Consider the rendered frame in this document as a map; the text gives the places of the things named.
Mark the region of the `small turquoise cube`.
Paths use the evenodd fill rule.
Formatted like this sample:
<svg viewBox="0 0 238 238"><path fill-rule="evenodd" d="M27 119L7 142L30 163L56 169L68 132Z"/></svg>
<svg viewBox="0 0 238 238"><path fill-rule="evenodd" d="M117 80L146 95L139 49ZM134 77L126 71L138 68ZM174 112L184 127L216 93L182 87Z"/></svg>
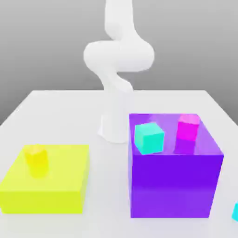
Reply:
<svg viewBox="0 0 238 238"><path fill-rule="evenodd" d="M134 143L142 155L162 152L165 132L156 122L135 125Z"/></svg>

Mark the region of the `small magenta cube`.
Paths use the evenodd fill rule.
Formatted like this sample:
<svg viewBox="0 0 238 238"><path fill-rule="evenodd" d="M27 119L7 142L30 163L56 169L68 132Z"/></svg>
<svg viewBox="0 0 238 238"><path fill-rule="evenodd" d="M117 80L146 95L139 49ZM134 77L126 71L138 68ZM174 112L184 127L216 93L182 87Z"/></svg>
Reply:
<svg viewBox="0 0 238 238"><path fill-rule="evenodd" d="M196 114L181 114L178 119L176 138L196 141L200 117Z"/></svg>

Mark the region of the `small yellow cube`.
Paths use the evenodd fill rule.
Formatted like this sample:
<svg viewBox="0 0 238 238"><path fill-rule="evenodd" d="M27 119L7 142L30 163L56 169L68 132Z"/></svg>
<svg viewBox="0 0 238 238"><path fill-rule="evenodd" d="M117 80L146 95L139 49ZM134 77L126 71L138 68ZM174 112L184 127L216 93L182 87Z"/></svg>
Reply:
<svg viewBox="0 0 238 238"><path fill-rule="evenodd" d="M25 145L23 152L31 176L37 179L46 176L49 169L46 147L41 144Z"/></svg>

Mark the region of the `small cyan cube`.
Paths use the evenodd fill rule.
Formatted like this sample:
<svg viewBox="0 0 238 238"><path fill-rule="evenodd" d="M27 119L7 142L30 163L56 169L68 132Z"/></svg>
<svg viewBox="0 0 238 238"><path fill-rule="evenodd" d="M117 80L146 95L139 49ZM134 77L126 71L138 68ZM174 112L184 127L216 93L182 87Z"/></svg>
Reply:
<svg viewBox="0 0 238 238"><path fill-rule="evenodd" d="M233 209L231 218L238 222L238 201L234 205L234 209Z"/></svg>

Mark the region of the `large purple box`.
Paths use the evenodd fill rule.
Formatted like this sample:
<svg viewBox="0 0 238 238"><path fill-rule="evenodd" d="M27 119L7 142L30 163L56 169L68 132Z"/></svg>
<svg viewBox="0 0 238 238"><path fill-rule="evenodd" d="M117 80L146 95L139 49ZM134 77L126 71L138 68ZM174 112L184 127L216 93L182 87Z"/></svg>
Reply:
<svg viewBox="0 0 238 238"><path fill-rule="evenodd" d="M132 218L207 218L224 155L202 120L195 141L176 136L179 114L129 116L128 179ZM162 152L143 155L135 126L156 122L165 132Z"/></svg>

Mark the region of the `large yellow box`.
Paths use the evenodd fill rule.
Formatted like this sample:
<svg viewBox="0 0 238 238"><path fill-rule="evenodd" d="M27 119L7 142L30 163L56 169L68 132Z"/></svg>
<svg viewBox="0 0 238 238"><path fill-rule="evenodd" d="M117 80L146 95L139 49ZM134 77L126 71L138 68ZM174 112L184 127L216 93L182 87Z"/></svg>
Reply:
<svg viewBox="0 0 238 238"><path fill-rule="evenodd" d="M88 145L44 145L46 176L33 178L23 149L0 183L3 213L79 213L83 211L90 167Z"/></svg>

